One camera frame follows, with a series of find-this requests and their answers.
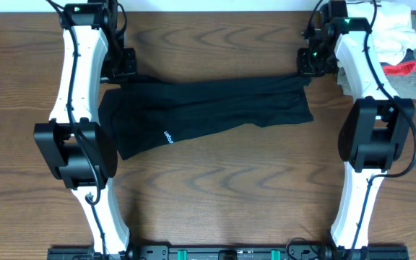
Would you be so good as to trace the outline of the black t-shirt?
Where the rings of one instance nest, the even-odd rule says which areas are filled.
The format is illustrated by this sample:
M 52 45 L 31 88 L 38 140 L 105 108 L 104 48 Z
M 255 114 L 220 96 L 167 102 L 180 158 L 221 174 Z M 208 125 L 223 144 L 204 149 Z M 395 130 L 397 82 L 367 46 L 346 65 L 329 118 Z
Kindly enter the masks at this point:
M 253 124 L 303 124 L 313 120 L 297 74 L 171 83 L 139 77 L 105 92 L 100 125 L 124 160 L 140 152 Z

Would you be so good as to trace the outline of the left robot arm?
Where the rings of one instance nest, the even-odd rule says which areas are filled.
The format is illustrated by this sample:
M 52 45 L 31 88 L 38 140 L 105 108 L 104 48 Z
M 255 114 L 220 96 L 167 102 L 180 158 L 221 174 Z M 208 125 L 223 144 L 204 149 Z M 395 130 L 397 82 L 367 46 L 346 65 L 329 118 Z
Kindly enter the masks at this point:
M 118 154 L 99 120 L 100 85 L 136 74 L 135 52 L 118 26 L 123 6 L 114 0 L 61 6 L 49 3 L 63 30 L 64 62 L 48 122 L 34 140 L 53 177 L 79 201 L 92 231 L 91 246 L 53 246 L 48 259 L 138 259 L 118 208 L 113 178 Z

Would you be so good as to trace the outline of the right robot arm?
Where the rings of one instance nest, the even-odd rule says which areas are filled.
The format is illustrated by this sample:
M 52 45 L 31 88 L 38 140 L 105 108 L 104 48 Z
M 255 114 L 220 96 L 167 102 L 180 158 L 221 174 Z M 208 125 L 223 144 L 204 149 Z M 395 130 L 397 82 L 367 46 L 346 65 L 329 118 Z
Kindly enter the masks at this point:
M 371 245 L 368 230 L 384 180 L 408 174 L 416 164 L 415 106 L 391 86 L 373 39 L 376 17 L 352 17 L 346 1 L 319 1 L 313 9 L 320 25 L 309 21 L 298 50 L 300 76 L 322 77 L 344 69 L 353 106 L 338 137 L 344 185 L 329 245 L 299 252 L 291 259 L 408 259 L 406 246 Z

